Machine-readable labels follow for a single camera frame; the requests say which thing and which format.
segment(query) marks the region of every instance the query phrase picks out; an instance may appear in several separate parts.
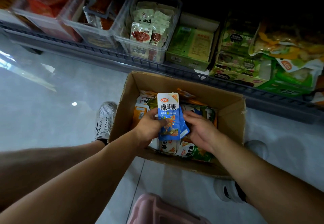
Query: person's right hand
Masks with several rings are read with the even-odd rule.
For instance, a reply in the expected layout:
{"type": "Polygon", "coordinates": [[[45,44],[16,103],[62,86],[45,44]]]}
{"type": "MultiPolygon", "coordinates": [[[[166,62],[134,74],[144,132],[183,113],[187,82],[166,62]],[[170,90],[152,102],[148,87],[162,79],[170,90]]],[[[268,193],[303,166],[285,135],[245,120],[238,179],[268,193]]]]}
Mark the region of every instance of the person's right hand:
{"type": "Polygon", "coordinates": [[[218,143],[226,140],[227,136],[217,130],[206,118],[192,111],[184,111],[183,117],[191,126],[189,139],[199,148],[215,154],[218,143]]]}

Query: tiled floor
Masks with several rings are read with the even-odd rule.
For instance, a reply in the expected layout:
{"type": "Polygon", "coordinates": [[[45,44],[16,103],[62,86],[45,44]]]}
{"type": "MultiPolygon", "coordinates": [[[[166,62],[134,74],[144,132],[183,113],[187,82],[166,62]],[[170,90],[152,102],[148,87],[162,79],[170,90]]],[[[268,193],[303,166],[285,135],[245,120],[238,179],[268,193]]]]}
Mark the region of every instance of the tiled floor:
{"type": "MultiPolygon", "coordinates": [[[[127,74],[53,54],[35,55],[2,35],[0,43],[0,151],[91,141],[97,108],[106,100],[119,102],[127,74]]],[[[323,137],[323,127],[247,112],[246,139],[264,141],[270,163],[322,191],[323,137]]],[[[126,223],[131,205],[145,192],[212,223],[265,223],[247,204],[220,201],[212,178],[141,158],[133,161],[97,223],[126,223]]]]}

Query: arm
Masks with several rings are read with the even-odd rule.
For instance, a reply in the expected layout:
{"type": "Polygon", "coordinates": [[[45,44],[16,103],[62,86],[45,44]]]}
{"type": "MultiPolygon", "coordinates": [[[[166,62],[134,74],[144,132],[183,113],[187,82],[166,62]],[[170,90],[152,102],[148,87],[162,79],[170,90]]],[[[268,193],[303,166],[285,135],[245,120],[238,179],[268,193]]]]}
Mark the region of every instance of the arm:
{"type": "Polygon", "coordinates": [[[211,122],[184,112],[191,140],[213,153],[269,223],[324,222],[324,193],[262,160],[219,132],[211,122]]]}
{"type": "Polygon", "coordinates": [[[14,203],[0,223],[95,223],[136,149],[147,147],[166,125],[156,114],[157,108],[149,111],[136,128],[14,203]]]}

